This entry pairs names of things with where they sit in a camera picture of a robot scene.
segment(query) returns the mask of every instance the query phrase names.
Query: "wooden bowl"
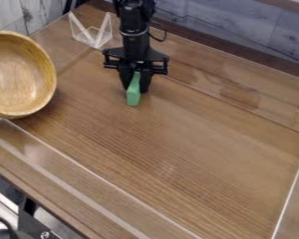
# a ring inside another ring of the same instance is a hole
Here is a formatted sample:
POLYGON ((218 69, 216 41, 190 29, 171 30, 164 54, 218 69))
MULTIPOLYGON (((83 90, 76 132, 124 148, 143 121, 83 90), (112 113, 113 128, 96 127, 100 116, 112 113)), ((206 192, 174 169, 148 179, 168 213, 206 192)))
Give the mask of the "wooden bowl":
POLYGON ((55 91, 56 70, 43 48, 26 36, 0 31, 0 117, 33 114, 55 91))

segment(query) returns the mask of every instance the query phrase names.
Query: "green object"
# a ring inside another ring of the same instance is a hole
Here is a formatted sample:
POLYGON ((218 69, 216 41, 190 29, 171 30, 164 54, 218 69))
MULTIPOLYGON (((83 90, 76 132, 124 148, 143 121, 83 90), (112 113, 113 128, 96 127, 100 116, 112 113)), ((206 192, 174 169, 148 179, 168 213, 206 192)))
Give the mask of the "green object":
POLYGON ((127 89, 127 104, 137 106, 140 104, 140 72, 136 72, 127 89))

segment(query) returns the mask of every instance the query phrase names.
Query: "gray wall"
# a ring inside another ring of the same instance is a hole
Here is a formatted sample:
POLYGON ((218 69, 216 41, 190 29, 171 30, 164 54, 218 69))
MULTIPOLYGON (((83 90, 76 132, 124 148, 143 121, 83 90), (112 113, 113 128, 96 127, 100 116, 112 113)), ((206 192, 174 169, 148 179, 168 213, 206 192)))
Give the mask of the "gray wall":
POLYGON ((65 0, 0 0, 0 30, 33 34, 63 16, 65 0))
POLYGON ((254 0, 159 0, 159 16, 299 61, 299 13, 254 0))

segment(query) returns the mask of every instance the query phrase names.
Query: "robotic arm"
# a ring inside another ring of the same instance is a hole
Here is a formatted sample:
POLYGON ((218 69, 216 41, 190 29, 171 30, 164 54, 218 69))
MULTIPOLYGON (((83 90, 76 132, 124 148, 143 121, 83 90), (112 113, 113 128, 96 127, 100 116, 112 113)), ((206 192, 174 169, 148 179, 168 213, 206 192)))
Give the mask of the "robotic arm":
POLYGON ((104 67, 117 69, 128 90, 133 75, 140 73, 140 93, 148 92, 152 76, 168 74, 170 57, 151 48, 150 21, 156 12, 155 0, 113 0, 121 19, 123 47, 105 49, 104 67))

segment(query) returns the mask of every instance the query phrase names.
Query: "green block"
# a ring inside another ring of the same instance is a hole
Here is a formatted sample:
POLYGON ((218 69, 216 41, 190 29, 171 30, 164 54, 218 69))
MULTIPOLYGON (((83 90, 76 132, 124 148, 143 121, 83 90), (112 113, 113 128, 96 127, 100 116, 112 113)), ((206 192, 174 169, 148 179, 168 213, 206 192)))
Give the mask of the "green block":
POLYGON ((127 104, 137 106, 140 104, 140 72, 136 72, 127 89, 127 104))

